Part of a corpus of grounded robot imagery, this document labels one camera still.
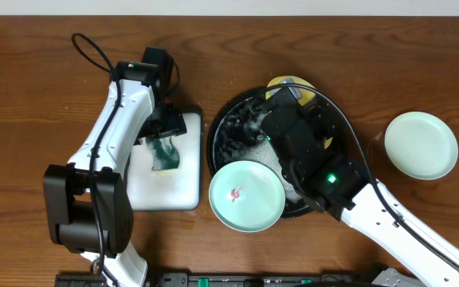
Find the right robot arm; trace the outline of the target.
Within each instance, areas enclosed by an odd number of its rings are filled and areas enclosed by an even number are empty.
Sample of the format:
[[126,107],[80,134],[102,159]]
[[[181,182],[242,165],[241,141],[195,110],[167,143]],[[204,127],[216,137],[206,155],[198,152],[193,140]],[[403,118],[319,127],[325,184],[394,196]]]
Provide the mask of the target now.
[[459,249],[408,211],[347,153],[355,134],[341,109],[323,93],[302,105],[287,84],[260,91],[252,108],[281,173],[316,211],[326,212],[376,242],[427,286],[459,286]]

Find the green sponge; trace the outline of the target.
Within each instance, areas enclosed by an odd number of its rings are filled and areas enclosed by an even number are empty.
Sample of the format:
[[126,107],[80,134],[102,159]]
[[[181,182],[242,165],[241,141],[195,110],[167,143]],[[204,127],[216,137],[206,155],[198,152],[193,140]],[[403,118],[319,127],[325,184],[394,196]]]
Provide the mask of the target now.
[[153,171],[166,171],[179,167],[180,155],[171,137],[146,138],[146,145],[152,154]]

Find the yellow plate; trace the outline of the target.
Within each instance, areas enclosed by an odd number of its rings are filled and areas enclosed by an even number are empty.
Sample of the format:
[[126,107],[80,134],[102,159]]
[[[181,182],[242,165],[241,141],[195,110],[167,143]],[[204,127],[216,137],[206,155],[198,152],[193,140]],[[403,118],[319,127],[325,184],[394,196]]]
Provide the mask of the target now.
[[[312,84],[310,84],[309,82],[307,82],[306,80],[300,78],[300,77],[296,77],[296,76],[280,76],[280,77],[275,77],[273,78],[267,85],[267,87],[269,88],[270,86],[274,86],[274,85],[278,85],[281,83],[281,81],[283,79],[285,79],[286,77],[292,77],[295,79],[295,84],[301,84],[301,85],[307,85],[311,88],[314,88],[314,86]],[[300,100],[298,100],[299,104],[301,106],[307,106],[308,104],[312,103],[313,100],[316,98],[316,94],[314,92],[309,92],[308,90],[304,90],[302,88],[298,88],[300,91],[301,91],[301,94],[302,94],[302,98]],[[279,91],[279,89],[274,89],[274,90],[270,90],[268,91],[266,94],[265,94],[265,99],[268,100],[270,97],[272,97],[275,93],[277,93]],[[329,138],[325,138],[324,139],[324,148],[325,149],[328,149],[332,143],[332,140],[333,138],[332,137],[329,137]]]

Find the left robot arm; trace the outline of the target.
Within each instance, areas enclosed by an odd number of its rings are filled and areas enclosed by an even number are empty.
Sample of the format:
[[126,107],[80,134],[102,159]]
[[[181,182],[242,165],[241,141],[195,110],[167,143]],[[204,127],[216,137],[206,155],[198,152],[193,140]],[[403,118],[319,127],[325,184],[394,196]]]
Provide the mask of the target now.
[[89,136],[67,164],[51,164],[43,178],[53,243],[87,257],[90,273],[58,274],[57,286],[142,286],[147,263],[130,238],[134,214],[125,173],[139,138],[186,133],[168,104],[172,56],[148,47],[139,62],[109,65],[109,94]]

